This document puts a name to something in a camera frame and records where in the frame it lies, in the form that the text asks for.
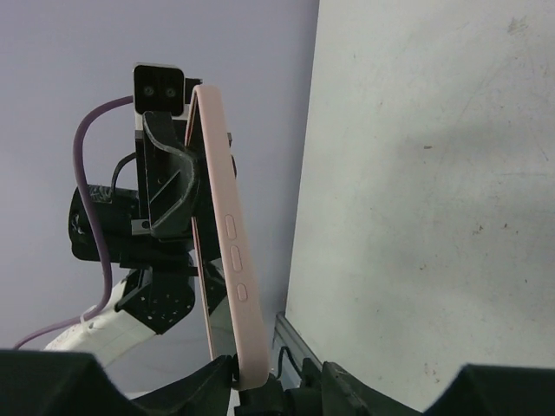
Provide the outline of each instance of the white wall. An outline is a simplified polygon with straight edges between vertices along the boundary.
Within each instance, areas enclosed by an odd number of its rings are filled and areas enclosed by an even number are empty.
[[[31,1],[0,13],[0,346],[100,299],[101,268],[67,237],[74,131],[93,107],[132,92],[134,62],[171,63],[221,87],[269,335],[284,307],[310,88],[317,2]],[[99,119],[89,181],[109,183],[134,148],[131,107]],[[121,185],[135,186],[127,167]],[[124,276],[114,267],[114,277]],[[45,345],[52,337],[30,343]],[[207,363],[199,310],[110,368],[144,391]]]
[[[555,367],[555,3],[323,0],[286,316],[418,409]]]

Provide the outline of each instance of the black phone mount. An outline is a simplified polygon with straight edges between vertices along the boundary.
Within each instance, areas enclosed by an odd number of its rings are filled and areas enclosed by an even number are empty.
[[[198,79],[186,79],[186,92]],[[190,91],[186,100],[191,100]],[[213,210],[212,199],[200,192],[199,155],[185,146],[186,120],[168,111],[145,111],[135,132],[138,190],[90,185],[110,261],[130,269],[123,297],[115,310],[125,310],[162,335],[185,318],[195,302],[191,217]],[[216,230],[206,236],[219,253]],[[99,261],[98,251],[77,190],[69,209],[69,239],[75,257]],[[209,263],[206,275],[224,279]],[[225,285],[208,287],[213,311],[225,298]]]

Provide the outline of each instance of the white plastic part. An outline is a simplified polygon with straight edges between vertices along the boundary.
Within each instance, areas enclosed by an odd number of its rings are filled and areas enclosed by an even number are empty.
[[[66,329],[49,343],[44,351],[79,351],[94,354],[103,367],[124,355],[131,348],[152,338],[155,333],[114,306],[121,299],[125,282],[112,288],[112,295],[106,308],[90,321]]]

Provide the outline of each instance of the camera lens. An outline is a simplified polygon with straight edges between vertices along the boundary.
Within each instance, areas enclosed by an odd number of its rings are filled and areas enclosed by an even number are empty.
[[[175,97],[175,89],[173,88],[166,88],[166,97],[167,98],[173,98]]]
[[[144,95],[146,95],[147,97],[152,97],[152,96],[154,95],[154,88],[151,87],[151,86],[149,86],[149,85],[147,85],[146,87],[144,87],[144,88],[142,89],[142,93],[143,93]]]

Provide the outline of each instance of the white board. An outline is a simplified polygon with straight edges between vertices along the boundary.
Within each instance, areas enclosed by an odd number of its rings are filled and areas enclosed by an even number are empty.
[[[286,316],[418,410],[555,367],[554,8],[320,3]]]

